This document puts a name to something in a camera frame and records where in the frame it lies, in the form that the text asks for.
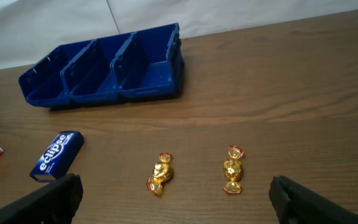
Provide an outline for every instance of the wood grain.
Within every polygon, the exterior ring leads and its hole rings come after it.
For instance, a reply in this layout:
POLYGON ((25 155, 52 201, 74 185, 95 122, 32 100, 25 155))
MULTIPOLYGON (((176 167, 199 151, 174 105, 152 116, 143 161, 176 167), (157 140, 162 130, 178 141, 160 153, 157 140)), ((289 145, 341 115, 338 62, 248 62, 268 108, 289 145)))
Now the wood grain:
POLYGON ((50 111, 0 70, 0 207, 41 187, 29 172, 59 131, 86 144, 70 167, 84 197, 73 223, 278 223, 268 190, 286 175, 358 214, 358 11, 183 39, 174 100, 50 111), (228 197, 227 146, 243 147, 228 197), (145 187, 174 156, 162 198, 145 187))

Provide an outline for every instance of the blue plastic bin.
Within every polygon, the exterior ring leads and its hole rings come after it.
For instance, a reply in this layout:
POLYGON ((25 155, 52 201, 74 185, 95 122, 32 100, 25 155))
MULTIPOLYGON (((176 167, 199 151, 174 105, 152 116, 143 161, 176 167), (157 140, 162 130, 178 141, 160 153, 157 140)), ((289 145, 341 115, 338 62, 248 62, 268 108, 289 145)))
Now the blue plastic bin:
POLYGON ((110 63, 130 36, 131 33, 92 40, 62 70, 63 84, 75 103, 117 100, 118 86, 110 63))
POLYGON ((175 96, 183 59, 179 24, 57 47, 19 78, 33 106, 61 107, 175 96))
POLYGON ((141 30, 111 62, 119 94, 129 100, 174 95, 183 66, 179 25, 141 30))
POLYGON ((25 100, 33 106, 67 106, 70 96, 63 87, 60 72, 91 41, 60 45, 19 77, 25 100))

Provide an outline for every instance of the gold wrapped candy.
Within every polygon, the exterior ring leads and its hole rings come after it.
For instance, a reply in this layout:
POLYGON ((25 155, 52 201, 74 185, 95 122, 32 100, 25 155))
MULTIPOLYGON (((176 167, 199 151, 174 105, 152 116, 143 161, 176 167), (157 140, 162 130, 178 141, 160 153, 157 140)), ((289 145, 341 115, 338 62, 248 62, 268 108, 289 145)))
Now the gold wrapped candy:
POLYGON ((242 178, 242 165, 239 159, 244 156, 244 152, 237 146, 229 146, 230 159, 224 161, 224 175, 230 180, 223 190, 227 194, 240 194, 242 187, 239 181, 242 178))
POLYGON ((154 165, 153 176, 147 180, 147 188, 158 197, 162 195, 162 184, 173 175, 173 169, 169 166, 172 155, 168 152, 160 153, 160 161, 154 165))

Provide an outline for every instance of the white backdrop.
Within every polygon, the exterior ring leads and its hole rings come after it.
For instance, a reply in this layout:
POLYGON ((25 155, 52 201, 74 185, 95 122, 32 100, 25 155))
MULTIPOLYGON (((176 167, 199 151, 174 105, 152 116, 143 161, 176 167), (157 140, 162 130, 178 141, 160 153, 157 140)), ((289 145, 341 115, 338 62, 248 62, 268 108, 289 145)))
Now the white backdrop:
MULTIPOLYGON (((358 9, 358 0, 109 0, 121 33, 179 22, 182 37, 358 9)), ((106 0, 0 0, 0 68, 118 34, 106 0)))

